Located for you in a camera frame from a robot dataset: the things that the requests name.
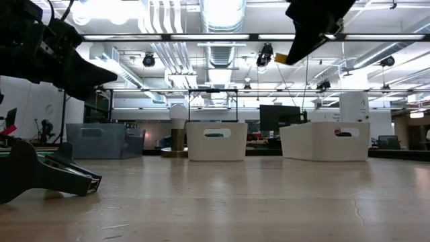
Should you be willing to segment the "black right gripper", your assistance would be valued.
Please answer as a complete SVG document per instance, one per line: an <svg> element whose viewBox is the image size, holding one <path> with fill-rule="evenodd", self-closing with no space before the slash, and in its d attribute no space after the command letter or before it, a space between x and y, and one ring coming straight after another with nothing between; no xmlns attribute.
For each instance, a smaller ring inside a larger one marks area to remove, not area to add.
<svg viewBox="0 0 430 242"><path fill-rule="evenodd" d="M286 64L294 65L344 30L344 17L356 0L286 0L285 15L293 21L295 37Z"/></svg>

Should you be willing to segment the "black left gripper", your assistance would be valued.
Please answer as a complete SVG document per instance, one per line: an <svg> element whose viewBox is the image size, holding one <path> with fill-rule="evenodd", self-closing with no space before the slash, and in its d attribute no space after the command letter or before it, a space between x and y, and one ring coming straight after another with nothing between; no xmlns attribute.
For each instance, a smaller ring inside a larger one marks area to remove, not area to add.
<svg viewBox="0 0 430 242"><path fill-rule="evenodd" d="M55 19L50 25L30 24L30 81L47 82L69 96L85 100L96 85L116 81L118 76L87 62L76 51L81 39L70 25Z"/></svg>

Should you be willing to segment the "black overhead light bar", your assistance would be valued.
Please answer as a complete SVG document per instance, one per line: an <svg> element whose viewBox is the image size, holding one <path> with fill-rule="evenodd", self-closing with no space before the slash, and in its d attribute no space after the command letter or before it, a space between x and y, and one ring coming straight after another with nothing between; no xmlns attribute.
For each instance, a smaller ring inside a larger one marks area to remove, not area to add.
<svg viewBox="0 0 430 242"><path fill-rule="evenodd" d="M85 42L291 42L294 34L83 34ZM430 34L338 34L329 42L430 42Z"/></svg>

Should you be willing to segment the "grey translucent plastic bin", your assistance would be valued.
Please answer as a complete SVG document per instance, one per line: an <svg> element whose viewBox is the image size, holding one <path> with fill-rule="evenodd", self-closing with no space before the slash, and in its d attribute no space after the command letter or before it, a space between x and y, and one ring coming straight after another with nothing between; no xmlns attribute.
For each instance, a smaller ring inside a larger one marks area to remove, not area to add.
<svg viewBox="0 0 430 242"><path fill-rule="evenodd" d="M67 124L67 141L74 159L131 159L140 157L146 131L124 124Z"/></svg>

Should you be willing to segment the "person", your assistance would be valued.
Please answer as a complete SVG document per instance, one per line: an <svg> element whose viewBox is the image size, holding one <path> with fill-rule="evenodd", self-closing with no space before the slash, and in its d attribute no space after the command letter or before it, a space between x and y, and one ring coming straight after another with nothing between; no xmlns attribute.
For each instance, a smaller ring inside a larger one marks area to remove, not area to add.
<svg viewBox="0 0 430 242"><path fill-rule="evenodd" d="M49 122L49 120L45 119L41 121L42 129L40 131L40 142L47 143L50 138L54 136L52 132L54 127L53 124Z"/></svg>

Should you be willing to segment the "large black monitor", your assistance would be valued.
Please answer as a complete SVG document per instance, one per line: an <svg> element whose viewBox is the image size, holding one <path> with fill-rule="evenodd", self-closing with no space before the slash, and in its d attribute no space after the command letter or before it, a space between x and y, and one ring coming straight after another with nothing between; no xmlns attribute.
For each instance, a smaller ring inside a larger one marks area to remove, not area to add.
<svg viewBox="0 0 430 242"><path fill-rule="evenodd" d="M302 122L298 106L260 105L259 117L262 131L279 131L281 127Z"/></svg>

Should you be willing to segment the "small black monitor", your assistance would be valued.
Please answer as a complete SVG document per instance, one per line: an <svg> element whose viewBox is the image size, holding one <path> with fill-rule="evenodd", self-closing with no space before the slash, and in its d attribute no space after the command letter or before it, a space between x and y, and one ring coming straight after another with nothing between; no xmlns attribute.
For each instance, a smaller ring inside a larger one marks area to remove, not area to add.
<svg viewBox="0 0 430 242"><path fill-rule="evenodd" d="M7 112L6 118L5 118L5 128L11 128L15 125L15 119L17 115L17 108L11 109Z"/></svg>

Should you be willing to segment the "white light bulb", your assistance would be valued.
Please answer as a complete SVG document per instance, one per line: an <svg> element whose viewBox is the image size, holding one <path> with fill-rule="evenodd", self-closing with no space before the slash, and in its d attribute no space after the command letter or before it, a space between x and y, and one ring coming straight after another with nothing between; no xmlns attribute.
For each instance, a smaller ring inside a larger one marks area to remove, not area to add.
<svg viewBox="0 0 430 242"><path fill-rule="evenodd" d="M188 119L188 109L183 104L173 104L169 110L172 129L184 129L185 121Z"/></svg>

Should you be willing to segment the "white plastic bin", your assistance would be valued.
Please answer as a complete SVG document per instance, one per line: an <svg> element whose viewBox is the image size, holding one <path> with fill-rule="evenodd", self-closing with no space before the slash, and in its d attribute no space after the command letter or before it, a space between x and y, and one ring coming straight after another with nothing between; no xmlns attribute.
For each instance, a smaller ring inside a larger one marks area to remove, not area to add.
<svg viewBox="0 0 430 242"><path fill-rule="evenodd" d="M287 159L324 162L366 161L370 144L368 122L307 122L279 129ZM336 136L350 132L352 136Z"/></svg>
<svg viewBox="0 0 430 242"><path fill-rule="evenodd" d="M239 122L188 122L190 161L244 161L248 124Z"/></svg>

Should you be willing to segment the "metal bulb stand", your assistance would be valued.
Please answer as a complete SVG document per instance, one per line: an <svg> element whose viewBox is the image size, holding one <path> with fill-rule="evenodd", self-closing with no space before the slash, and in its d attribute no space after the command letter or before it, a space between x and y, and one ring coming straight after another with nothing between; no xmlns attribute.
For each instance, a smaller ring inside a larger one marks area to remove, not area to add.
<svg viewBox="0 0 430 242"><path fill-rule="evenodd" d="M161 156L165 158L188 158L184 129L171 130L171 146L162 148Z"/></svg>

